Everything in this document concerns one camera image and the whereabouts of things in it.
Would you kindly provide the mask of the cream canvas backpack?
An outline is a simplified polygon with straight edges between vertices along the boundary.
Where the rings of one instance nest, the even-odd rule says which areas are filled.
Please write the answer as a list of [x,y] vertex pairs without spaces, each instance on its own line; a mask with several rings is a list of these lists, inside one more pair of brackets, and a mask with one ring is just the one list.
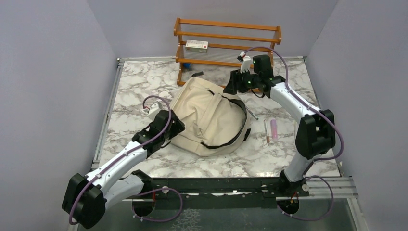
[[251,116],[237,95],[200,77],[191,77],[175,94],[172,111],[185,130],[172,144],[198,156],[236,151],[251,133]]

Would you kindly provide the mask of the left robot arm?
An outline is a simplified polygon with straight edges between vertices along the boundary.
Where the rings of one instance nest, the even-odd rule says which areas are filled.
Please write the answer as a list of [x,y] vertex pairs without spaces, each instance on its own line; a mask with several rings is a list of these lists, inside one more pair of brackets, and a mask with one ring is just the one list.
[[62,210],[71,224],[89,229],[95,226],[105,212],[122,200],[151,193],[150,177],[141,172],[125,174],[154,152],[164,148],[185,129],[173,110],[161,110],[154,120],[137,132],[125,148],[107,163],[85,175],[76,173],[68,182]]

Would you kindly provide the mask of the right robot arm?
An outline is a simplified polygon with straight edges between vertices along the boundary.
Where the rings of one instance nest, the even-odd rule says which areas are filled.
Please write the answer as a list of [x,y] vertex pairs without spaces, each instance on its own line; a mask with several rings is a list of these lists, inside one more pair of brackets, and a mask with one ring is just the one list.
[[296,154],[280,173],[277,184],[278,191],[289,196],[305,181],[304,175],[312,162],[335,146],[334,114],[309,104],[289,86],[284,77],[274,75],[268,55],[251,58],[241,52],[238,60],[241,67],[231,71],[224,93],[234,95],[258,89],[262,97],[280,104],[298,125]]

